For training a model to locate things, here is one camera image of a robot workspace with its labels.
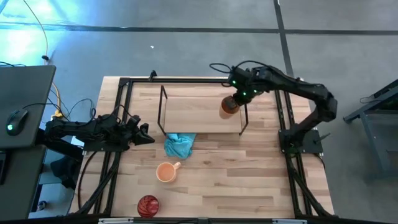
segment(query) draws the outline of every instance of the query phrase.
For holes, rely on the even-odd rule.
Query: orange mug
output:
[[[157,166],[156,177],[165,183],[173,182],[177,177],[177,169],[180,168],[181,163],[171,164],[169,162],[164,162]]]

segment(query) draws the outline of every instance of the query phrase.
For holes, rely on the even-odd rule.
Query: computer mouse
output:
[[[21,133],[24,129],[27,115],[28,112],[25,109],[15,110],[11,113],[6,124],[8,135],[16,136]]]

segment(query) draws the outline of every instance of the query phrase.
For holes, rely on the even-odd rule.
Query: concrete floor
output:
[[[278,29],[273,0],[30,0],[49,26],[49,56],[57,66],[55,83],[70,108],[82,99],[98,99],[102,78],[114,75],[221,76],[211,62],[229,65],[259,60],[286,71],[289,59]],[[397,78],[398,2],[395,0],[279,0],[285,29],[333,30],[334,35],[287,34],[293,73],[308,82],[325,84],[338,100],[338,118],[319,125],[331,133],[323,141],[326,175],[337,215],[344,218],[398,222],[398,181],[365,182],[376,172],[361,123],[342,117],[368,96]],[[11,0],[0,13],[0,61],[39,65],[43,33],[21,0]],[[68,31],[68,26],[236,28],[230,33]],[[347,35],[342,30],[370,30]],[[372,30],[392,30],[387,33]],[[72,119],[89,118],[89,103],[74,109]],[[46,107],[43,121],[54,109]],[[59,187],[60,195],[65,189]],[[56,196],[69,203],[70,197]],[[63,202],[57,212],[67,212]]]

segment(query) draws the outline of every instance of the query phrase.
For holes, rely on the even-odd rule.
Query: wooden tabletop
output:
[[[119,78],[104,77],[97,114],[112,112]],[[219,84],[163,85],[168,97],[224,97],[236,91]],[[286,163],[277,137],[280,127],[274,92],[258,96],[248,104],[249,125],[242,136],[236,133],[198,134],[192,155],[184,161],[165,154],[165,136],[157,125],[159,95],[159,83],[135,83],[133,86],[129,112],[138,114],[141,123],[149,123],[149,134],[156,142],[131,146],[130,150],[123,152],[112,216],[138,217],[139,199],[153,195],[160,201],[157,217],[294,217]],[[291,100],[295,120],[300,122],[310,113],[308,100],[295,95],[291,95]],[[82,202],[87,201],[98,185],[103,157],[104,153],[97,153],[88,165],[81,185]],[[177,161],[182,166],[174,182],[157,180],[155,170],[160,163]],[[319,158],[304,154],[303,164],[309,189],[324,208],[333,213],[325,171]],[[101,210],[105,206],[108,189],[104,192]],[[298,195],[300,208],[304,211],[300,191]],[[76,210],[75,197],[70,212]]]

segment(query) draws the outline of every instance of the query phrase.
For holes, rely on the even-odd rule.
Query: blue towel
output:
[[[164,150],[168,156],[178,156],[181,159],[187,159],[192,154],[193,141],[196,134],[167,134],[164,142]]]

